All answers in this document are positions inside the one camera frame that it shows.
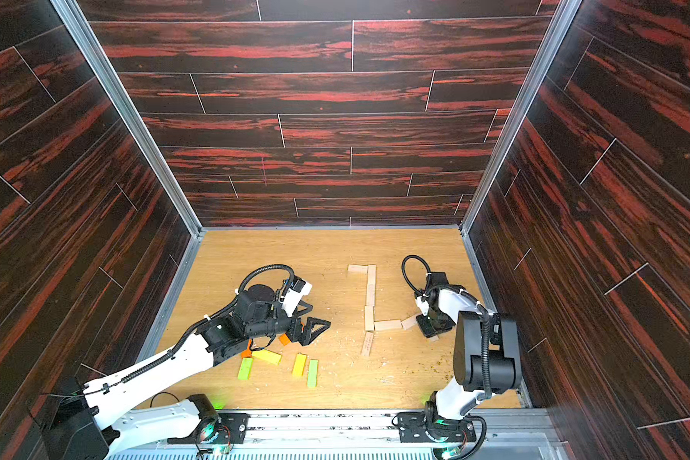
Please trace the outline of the natural wood block short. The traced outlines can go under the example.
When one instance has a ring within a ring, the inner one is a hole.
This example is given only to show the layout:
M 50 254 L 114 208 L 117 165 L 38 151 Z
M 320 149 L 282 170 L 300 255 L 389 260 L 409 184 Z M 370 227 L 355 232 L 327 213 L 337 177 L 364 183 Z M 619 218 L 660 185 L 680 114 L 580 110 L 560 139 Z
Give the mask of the natural wood block short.
M 374 322 L 374 330 L 376 332 L 401 330 L 402 328 L 403 324 L 401 320 L 385 320 Z

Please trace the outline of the natural wood block angled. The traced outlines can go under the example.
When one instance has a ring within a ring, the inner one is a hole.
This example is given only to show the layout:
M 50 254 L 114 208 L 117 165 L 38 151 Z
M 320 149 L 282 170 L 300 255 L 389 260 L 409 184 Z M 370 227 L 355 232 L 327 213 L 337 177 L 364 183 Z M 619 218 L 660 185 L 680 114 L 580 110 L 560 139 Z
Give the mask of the natural wood block angled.
M 401 322 L 402 328 L 406 331 L 418 325 L 418 316 L 414 315 Z

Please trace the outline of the natural wood block printed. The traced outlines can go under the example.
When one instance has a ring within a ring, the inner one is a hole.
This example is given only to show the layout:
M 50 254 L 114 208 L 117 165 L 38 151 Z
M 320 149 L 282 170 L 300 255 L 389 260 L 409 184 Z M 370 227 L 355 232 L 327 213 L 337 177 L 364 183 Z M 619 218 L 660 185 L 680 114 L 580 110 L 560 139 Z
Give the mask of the natural wood block printed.
M 360 264 L 349 264 L 348 271 L 352 273 L 367 273 L 368 266 L 361 266 Z

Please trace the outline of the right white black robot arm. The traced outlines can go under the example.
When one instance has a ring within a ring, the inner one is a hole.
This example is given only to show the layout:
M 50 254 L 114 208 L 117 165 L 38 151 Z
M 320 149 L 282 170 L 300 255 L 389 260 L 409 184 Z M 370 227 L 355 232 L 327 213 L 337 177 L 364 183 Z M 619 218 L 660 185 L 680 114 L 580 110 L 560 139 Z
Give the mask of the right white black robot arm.
M 519 335 L 516 320 L 492 312 L 467 289 L 449 282 L 447 274 L 429 267 L 422 257 L 407 255 L 425 268 L 425 287 L 419 289 L 408 278 L 420 310 L 414 318 L 426 338 L 454 331 L 453 377 L 446 387 L 434 392 L 421 412 L 399 415 L 404 442 L 474 442 L 477 417 L 470 412 L 480 404 L 519 388 L 522 381 Z

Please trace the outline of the natural wood block long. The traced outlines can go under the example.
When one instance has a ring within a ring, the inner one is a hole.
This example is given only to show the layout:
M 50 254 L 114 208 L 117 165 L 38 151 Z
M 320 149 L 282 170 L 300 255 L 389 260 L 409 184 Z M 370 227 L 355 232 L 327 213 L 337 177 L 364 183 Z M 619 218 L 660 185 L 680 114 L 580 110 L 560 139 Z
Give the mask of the natural wood block long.
M 374 307 L 376 303 L 376 284 L 377 284 L 377 267 L 374 264 L 367 266 L 367 289 L 366 289 L 366 306 Z

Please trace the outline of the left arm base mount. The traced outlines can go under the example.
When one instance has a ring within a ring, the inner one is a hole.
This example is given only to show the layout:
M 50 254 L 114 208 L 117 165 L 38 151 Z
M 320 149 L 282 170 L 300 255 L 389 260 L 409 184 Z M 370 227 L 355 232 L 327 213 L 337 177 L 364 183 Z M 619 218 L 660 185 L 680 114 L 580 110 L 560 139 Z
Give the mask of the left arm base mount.
M 243 444 L 247 432 L 249 414 L 219 412 L 217 416 L 203 419 L 193 432 L 184 438 L 169 438 L 171 445 L 230 446 Z

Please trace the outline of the natural wood block bottom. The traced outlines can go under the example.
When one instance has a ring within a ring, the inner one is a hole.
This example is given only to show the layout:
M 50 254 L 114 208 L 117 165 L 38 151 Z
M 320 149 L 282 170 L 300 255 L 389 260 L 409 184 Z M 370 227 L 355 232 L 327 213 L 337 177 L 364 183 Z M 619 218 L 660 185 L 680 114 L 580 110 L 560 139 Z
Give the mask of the natural wood block bottom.
M 369 357 L 371 354 L 371 350 L 373 347 L 375 339 L 375 333 L 371 331 L 367 331 L 364 336 L 364 340 L 362 343 L 362 349 L 361 349 L 361 354 L 364 357 Z

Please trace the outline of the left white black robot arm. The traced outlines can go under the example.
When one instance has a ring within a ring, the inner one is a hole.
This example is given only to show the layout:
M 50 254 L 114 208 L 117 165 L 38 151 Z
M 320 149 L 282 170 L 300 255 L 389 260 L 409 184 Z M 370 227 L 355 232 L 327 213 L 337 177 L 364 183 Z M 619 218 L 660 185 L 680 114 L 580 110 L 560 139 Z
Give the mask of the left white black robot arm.
M 311 317 L 312 305 L 303 298 L 312 286 L 290 266 L 281 266 L 287 278 L 279 289 L 253 284 L 272 268 L 249 273 L 227 306 L 192 324 L 173 347 L 59 396 L 55 419 L 42 431 L 48 457 L 105 459 L 128 448 L 214 429 L 218 412 L 203 394 L 170 406 L 141 409 L 139 404 L 239 356 L 257 337 L 285 335 L 308 346 L 329 329 L 330 322 Z

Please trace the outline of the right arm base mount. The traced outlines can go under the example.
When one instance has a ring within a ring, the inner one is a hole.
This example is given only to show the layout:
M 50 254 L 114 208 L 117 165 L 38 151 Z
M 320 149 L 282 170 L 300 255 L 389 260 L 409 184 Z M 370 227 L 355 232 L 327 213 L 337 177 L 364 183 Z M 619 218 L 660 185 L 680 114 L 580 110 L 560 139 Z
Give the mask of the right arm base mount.
M 431 414 L 427 410 L 399 412 L 391 420 L 403 444 L 476 442 L 475 424 L 478 422 L 478 417 L 466 416 L 461 420 L 452 420 Z

